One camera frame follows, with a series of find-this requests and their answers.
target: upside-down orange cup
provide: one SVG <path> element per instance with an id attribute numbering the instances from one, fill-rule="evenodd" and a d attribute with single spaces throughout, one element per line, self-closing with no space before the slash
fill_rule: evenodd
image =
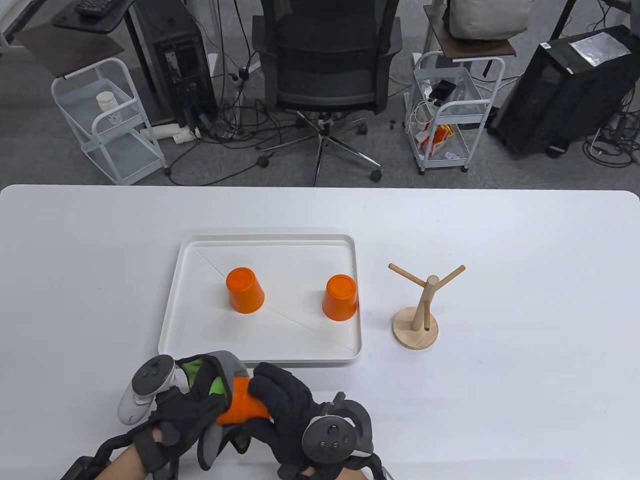
<path id="1" fill-rule="evenodd" d="M 347 275 L 335 275 L 326 283 L 322 310 L 331 320 L 344 322 L 358 309 L 358 287 Z"/>
<path id="2" fill-rule="evenodd" d="M 234 401 L 229 410 L 218 417 L 218 425 L 238 425 L 251 419 L 267 419 L 269 410 L 264 403 L 249 394 L 250 378 L 236 377 L 234 382 Z"/>
<path id="3" fill-rule="evenodd" d="M 264 303 L 264 291 L 248 268 L 236 268 L 227 275 L 229 302 L 236 312 L 252 314 Z"/>

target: rolling cart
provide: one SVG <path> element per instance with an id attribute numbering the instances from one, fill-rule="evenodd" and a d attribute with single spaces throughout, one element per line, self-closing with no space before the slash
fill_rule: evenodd
<path id="1" fill-rule="evenodd" d="M 410 92 L 404 96 L 404 128 L 421 175 L 424 175 L 427 168 L 460 166 L 463 172 L 469 169 L 505 69 L 504 60 L 498 56 L 453 60 L 454 64 L 460 64 L 459 67 L 423 68 L 431 57 L 440 55 L 443 55 L 443 52 L 427 52 L 418 59 L 413 72 L 413 85 Z M 463 63 L 469 65 L 475 61 L 486 60 L 493 60 L 500 65 L 500 72 L 489 99 L 482 98 L 469 70 L 462 66 Z M 440 81 L 454 84 L 455 89 L 438 107 L 429 95 Z M 458 127 L 463 124 L 479 124 L 470 149 Z M 433 151 L 434 138 L 441 125 L 445 125 L 447 134 L 452 136 Z M 417 140 L 416 135 L 420 133 L 421 136 Z"/>
<path id="2" fill-rule="evenodd" d="M 105 64 L 115 64 L 122 69 L 131 97 L 104 77 L 100 67 Z M 64 95 L 58 93 L 62 80 L 92 70 L 97 80 Z M 103 112 L 96 100 L 100 92 L 112 92 L 119 105 Z M 121 60 L 107 58 L 65 77 L 56 78 L 51 85 L 51 94 L 84 154 L 116 185 L 134 184 L 158 168 L 166 168 L 164 155 L 153 135 L 136 87 Z M 109 117 L 118 114 L 122 121 L 114 125 Z M 141 124 L 147 127 L 151 142 L 134 129 Z"/>

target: chair armrest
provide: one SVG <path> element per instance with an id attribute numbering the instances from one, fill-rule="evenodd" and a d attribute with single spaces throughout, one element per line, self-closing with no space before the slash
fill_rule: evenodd
<path id="1" fill-rule="evenodd" d="M 267 51 L 266 24 L 262 15 L 253 16 L 251 26 L 251 45 L 259 54 L 269 54 Z"/>
<path id="2" fill-rule="evenodd" d="M 402 50 L 402 27 L 400 25 L 400 17 L 394 18 L 394 25 L 391 28 L 391 39 L 390 39 L 390 48 L 387 53 L 383 56 L 387 55 L 395 55 L 400 50 Z"/>

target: human wrist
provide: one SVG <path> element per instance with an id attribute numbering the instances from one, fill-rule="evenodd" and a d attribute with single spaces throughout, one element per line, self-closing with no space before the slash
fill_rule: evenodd
<path id="1" fill-rule="evenodd" d="M 154 441 L 157 444 L 161 444 L 162 443 L 162 430 L 160 430 L 159 428 L 154 428 L 151 431 L 151 435 L 154 437 Z"/>

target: human arm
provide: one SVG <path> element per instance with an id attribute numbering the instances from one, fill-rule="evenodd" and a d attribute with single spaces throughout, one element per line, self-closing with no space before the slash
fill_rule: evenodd
<path id="1" fill-rule="evenodd" d="M 310 477 L 314 474 L 314 471 L 313 467 L 309 467 L 302 472 L 302 474 L 305 477 Z M 364 473 L 362 473 L 362 470 L 349 470 L 348 468 L 343 468 L 342 472 L 340 472 L 340 475 L 338 475 L 338 478 L 335 480 L 367 480 L 367 478 Z"/>
<path id="2" fill-rule="evenodd" d="M 154 429 L 152 434 L 156 442 L 162 441 L 160 430 Z M 148 472 L 142 465 L 136 446 L 131 445 L 111 462 L 95 480 L 145 480 L 147 475 Z"/>

